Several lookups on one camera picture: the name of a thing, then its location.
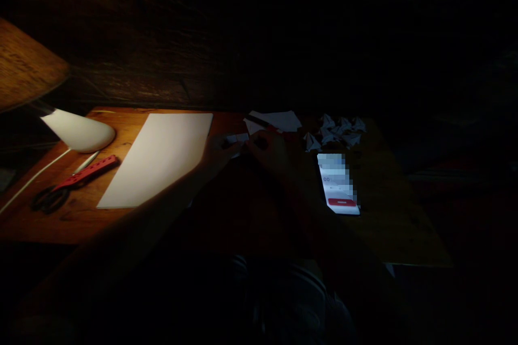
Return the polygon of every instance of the white lamp base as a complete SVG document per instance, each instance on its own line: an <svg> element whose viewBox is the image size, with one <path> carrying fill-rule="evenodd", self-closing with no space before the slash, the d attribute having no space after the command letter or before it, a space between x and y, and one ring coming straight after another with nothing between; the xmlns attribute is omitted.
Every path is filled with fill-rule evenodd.
<svg viewBox="0 0 518 345"><path fill-rule="evenodd" d="M92 153L106 147L115 138L115 129L107 124L56 109L42 120L67 146L80 153Z"/></svg>

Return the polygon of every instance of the hand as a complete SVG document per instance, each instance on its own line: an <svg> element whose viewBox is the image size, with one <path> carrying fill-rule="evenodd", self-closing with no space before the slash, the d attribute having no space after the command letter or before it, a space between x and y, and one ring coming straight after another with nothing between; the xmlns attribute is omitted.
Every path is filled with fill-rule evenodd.
<svg viewBox="0 0 518 345"><path fill-rule="evenodd" d="M228 161L241 151L243 142L237 142L228 148L223 148L227 142L227 136L229 135L234 134L225 133L221 135L212 135L209 136L205 142L205 149L203 150L203 156L198 167L209 172L211 178L215 177L221 170L223 170L223 167L227 165Z"/></svg>
<svg viewBox="0 0 518 345"><path fill-rule="evenodd" d="M246 142L252 155L273 176L282 179L293 173L284 139L276 133L260 130Z"/></svg>

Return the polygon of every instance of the paper sheet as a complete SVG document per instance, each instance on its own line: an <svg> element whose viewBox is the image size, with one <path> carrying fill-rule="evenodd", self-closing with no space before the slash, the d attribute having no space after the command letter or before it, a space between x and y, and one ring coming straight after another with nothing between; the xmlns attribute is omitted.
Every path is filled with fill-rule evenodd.
<svg viewBox="0 0 518 345"><path fill-rule="evenodd" d="M341 129L342 133L347 130L351 130L352 129L351 122L346 118L340 118L340 129Z"/></svg>
<svg viewBox="0 0 518 345"><path fill-rule="evenodd" d="M322 151L320 143L309 132L306 133L306 136L304 138L306 139L306 152L309 152L314 149L319 152Z"/></svg>
<svg viewBox="0 0 518 345"><path fill-rule="evenodd" d="M335 140L335 136L326 128L321 128L319 133L322 136L322 145Z"/></svg>
<svg viewBox="0 0 518 345"><path fill-rule="evenodd" d="M352 130L367 132L367 127L366 127L365 123L359 117L356 117L356 121L355 121L354 125L352 126Z"/></svg>
<svg viewBox="0 0 518 345"><path fill-rule="evenodd" d="M331 118L330 115L327 115L324 113L324 115L321 117L321 120L322 120L322 128L332 128L334 127L336 124L335 122L333 121L333 119Z"/></svg>
<svg viewBox="0 0 518 345"><path fill-rule="evenodd" d="M98 208L134 208L200 161L212 113L150 114Z"/></svg>
<svg viewBox="0 0 518 345"><path fill-rule="evenodd" d="M351 149L351 147L354 146L355 144L360 144L361 136L362 136L362 134L352 133L349 135L343 135L342 139L345 140L345 142L347 143L347 148Z"/></svg>
<svg viewBox="0 0 518 345"><path fill-rule="evenodd" d="M276 113L259 113L256 111L251 111L249 115L266 121L267 123L272 124L274 127L284 132L297 132L297 129L302 126L300 120L293 111ZM250 120L244 119L244 121L247 123L247 128L250 135L254 132L257 132L258 130L265 129L264 127L261 127L260 125Z"/></svg>
<svg viewBox="0 0 518 345"><path fill-rule="evenodd" d="M237 135L230 135L230 136L227 136L227 141L230 143L230 144L234 144L234 143L237 143L237 142L246 142L246 140L248 140L248 134L247 133L244 133L244 134L237 134ZM232 157L232 159L234 159L235 157L238 157L240 156L241 153L237 153L236 155L234 155Z"/></svg>
<svg viewBox="0 0 518 345"><path fill-rule="evenodd" d="M263 126L260 126L259 124L254 123L253 121L243 119L244 123L247 125L248 133L250 135L255 134L257 131L260 131L261 129L266 129Z"/></svg>

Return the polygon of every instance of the wooden wall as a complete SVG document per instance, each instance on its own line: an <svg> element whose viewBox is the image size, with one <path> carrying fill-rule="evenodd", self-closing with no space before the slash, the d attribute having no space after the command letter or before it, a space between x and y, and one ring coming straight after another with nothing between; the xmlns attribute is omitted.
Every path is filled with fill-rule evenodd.
<svg viewBox="0 0 518 345"><path fill-rule="evenodd" d="M56 105L424 115L515 38L516 0L3 0L72 65Z"/></svg>

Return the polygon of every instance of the smartphone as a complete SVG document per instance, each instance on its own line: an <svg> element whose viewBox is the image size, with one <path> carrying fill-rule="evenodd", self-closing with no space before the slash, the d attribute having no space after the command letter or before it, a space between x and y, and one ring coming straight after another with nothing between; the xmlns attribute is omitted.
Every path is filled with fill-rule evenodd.
<svg viewBox="0 0 518 345"><path fill-rule="evenodd" d="M325 203L336 214L360 216L356 190L349 175L344 154L317 154L321 194Z"/></svg>

